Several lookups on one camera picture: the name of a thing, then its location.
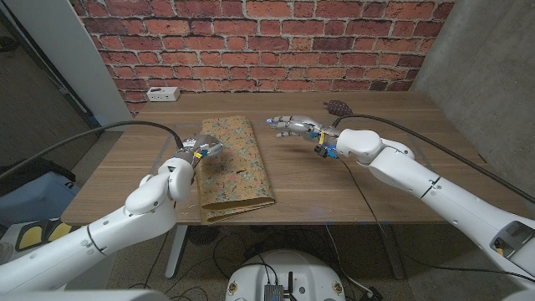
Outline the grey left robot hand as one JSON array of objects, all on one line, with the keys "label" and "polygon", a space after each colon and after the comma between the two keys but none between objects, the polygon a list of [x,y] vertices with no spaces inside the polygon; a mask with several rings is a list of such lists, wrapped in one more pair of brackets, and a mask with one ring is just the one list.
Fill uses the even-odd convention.
[{"label": "grey left robot hand", "polygon": [[176,152],[180,158],[193,168],[206,157],[218,156],[223,151],[223,144],[212,135],[195,135],[182,141],[182,147]]}]

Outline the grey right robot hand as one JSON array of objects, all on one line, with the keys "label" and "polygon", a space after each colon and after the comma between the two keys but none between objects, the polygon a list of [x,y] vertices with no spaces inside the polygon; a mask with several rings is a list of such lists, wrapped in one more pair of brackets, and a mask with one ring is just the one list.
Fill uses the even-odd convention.
[{"label": "grey right robot hand", "polygon": [[299,136],[320,145],[335,145],[341,130],[323,125],[305,115],[282,115],[266,120],[269,126],[278,130],[277,138]]}]

